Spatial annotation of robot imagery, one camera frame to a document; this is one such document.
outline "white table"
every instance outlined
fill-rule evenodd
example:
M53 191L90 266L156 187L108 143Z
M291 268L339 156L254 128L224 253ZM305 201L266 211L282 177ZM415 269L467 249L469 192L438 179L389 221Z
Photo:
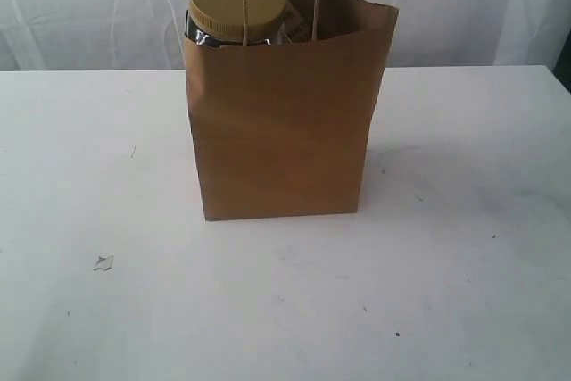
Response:
M388 70L369 149L359 214L206 223L183 72L0 73L0 377L568 380L571 95Z

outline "white backdrop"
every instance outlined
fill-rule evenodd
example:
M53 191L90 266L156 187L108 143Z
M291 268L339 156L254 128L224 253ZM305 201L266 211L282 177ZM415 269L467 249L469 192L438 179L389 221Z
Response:
M390 65L547 64L571 0L371 0L401 8ZM0 70L178 69L186 0L0 0Z

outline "gold jar lid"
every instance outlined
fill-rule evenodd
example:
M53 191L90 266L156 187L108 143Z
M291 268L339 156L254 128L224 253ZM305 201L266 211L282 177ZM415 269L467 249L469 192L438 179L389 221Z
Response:
M243 0L190 0L190 17L202 31L218 40L242 42ZM273 35L282 24L286 0L248 0L248 38Z

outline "brown paper bag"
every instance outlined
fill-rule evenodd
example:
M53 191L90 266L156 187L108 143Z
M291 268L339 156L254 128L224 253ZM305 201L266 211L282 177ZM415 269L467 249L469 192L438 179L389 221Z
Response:
M307 22L313 0L290 0ZM317 42L198 46L186 91L207 220L356 212L398 10L319 0Z

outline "small debris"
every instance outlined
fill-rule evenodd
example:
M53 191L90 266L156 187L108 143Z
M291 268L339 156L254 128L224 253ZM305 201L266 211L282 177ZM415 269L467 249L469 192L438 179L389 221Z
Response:
M93 271L108 271L113 266L113 257L109 256L108 258L102 258L99 256L99 259L95 263L93 267Z

